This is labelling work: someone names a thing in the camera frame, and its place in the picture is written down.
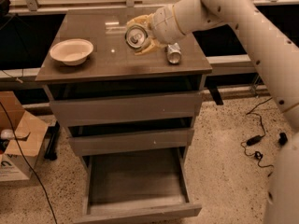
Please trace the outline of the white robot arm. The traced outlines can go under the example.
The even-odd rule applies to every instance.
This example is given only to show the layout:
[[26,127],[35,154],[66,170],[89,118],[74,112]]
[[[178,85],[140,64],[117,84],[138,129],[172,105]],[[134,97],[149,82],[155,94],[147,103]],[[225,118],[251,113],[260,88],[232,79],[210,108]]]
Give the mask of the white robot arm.
[[141,55],[224,24],[293,131],[275,163],[263,223],[299,224],[299,48],[251,0],[180,0],[128,21],[125,39]]

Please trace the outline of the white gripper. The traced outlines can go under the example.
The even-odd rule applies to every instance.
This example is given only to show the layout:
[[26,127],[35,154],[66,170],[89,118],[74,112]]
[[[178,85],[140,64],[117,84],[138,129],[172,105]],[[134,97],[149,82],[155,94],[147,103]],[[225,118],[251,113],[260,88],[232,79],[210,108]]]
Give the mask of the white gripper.
[[146,29],[151,28],[155,37],[147,39],[141,48],[135,51],[135,55],[144,55],[163,49],[165,44],[174,44],[185,36],[179,29],[172,5],[160,7],[152,14],[137,16],[126,23],[127,28],[134,25]]

